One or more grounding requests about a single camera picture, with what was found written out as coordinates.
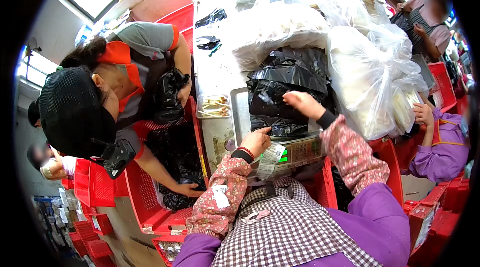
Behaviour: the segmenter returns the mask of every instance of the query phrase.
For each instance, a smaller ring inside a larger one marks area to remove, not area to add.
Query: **purple shirt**
[[[338,225],[355,240],[365,252],[384,266],[405,267],[410,254],[410,227],[408,217],[383,183],[366,187],[349,204],[349,212],[327,209]],[[190,234],[185,238],[173,266],[211,266],[221,241],[204,234]],[[314,259],[301,266],[353,266],[338,252]]]
[[[459,114],[442,113],[435,108],[433,118],[451,123],[439,126],[442,142],[465,144],[465,137],[460,129],[462,116]],[[450,181],[463,170],[468,158],[469,148],[454,144],[437,144],[435,146],[418,146],[417,155],[410,162],[409,171],[416,177],[428,178],[433,182]]]

